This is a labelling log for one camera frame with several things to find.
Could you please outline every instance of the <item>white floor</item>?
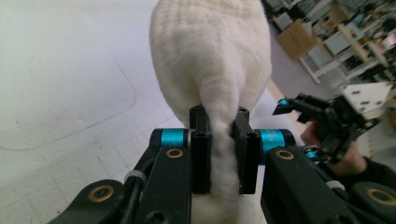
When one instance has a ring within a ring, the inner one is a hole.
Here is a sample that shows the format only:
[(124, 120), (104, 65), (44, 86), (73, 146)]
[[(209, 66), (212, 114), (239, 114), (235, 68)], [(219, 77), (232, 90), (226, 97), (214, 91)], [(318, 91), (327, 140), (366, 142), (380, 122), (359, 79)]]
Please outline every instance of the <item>white floor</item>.
[[(96, 180), (122, 180), (157, 127), (181, 127), (149, 53), (155, 0), (3, 0), (0, 223), (46, 223)], [(271, 117), (267, 91), (254, 128)]]

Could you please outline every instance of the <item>white fabric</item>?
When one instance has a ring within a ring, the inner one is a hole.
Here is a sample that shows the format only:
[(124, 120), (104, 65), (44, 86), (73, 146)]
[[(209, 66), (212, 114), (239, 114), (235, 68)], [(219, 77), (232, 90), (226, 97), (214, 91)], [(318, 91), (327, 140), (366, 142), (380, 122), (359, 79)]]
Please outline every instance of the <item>white fabric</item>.
[(213, 133), (211, 189), (192, 198), (192, 223), (261, 223), (260, 195), (238, 194), (231, 124), (252, 110), (271, 74), (270, 36), (259, 0), (160, 0), (151, 55), (166, 102), (189, 125), (202, 104)]

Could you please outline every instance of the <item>white robot part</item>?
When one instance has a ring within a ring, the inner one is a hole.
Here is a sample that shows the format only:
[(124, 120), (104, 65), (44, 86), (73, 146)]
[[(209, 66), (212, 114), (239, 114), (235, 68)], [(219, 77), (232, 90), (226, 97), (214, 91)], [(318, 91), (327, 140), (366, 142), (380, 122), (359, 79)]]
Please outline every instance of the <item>white robot part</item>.
[(357, 113), (365, 119), (376, 119), (385, 112), (383, 105), (391, 87), (390, 82), (364, 83), (344, 86), (341, 92)]

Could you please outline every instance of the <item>sleeve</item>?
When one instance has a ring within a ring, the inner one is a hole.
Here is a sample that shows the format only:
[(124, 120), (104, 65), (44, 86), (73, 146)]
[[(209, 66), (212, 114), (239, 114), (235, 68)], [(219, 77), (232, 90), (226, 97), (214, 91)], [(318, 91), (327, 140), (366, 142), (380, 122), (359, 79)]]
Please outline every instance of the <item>sleeve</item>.
[(362, 181), (375, 182), (396, 190), (396, 173), (394, 171), (388, 168), (388, 166), (367, 158), (364, 159), (367, 161), (366, 170), (358, 175), (347, 177), (336, 175), (324, 163), (321, 163), (319, 167), (332, 179), (340, 181), (346, 187), (346, 191), (350, 191), (354, 184)]

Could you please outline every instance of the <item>blue metal ring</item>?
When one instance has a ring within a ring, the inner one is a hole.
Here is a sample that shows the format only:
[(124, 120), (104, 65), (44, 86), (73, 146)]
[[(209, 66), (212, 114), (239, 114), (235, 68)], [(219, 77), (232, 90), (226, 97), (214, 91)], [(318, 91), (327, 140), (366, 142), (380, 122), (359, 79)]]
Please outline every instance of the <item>blue metal ring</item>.
[(262, 134), (262, 161), (260, 165), (265, 165), (267, 153), (274, 147), (284, 147), (285, 138), (283, 133), (278, 129), (260, 129)]
[(287, 99), (282, 99), (279, 102), (277, 102), (279, 105), (288, 105), (289, 101)]
[(309, 151), (309, 152), (305, 153), (305, 155), (306, 155), (309, 159), (315, 158), (315, 157), (317, 156), (317, 154), (316, 154), (315, 152), (313, 152), (313, 151)]
[(183, 147), (184, 129), (163, 129), (161, 147)]

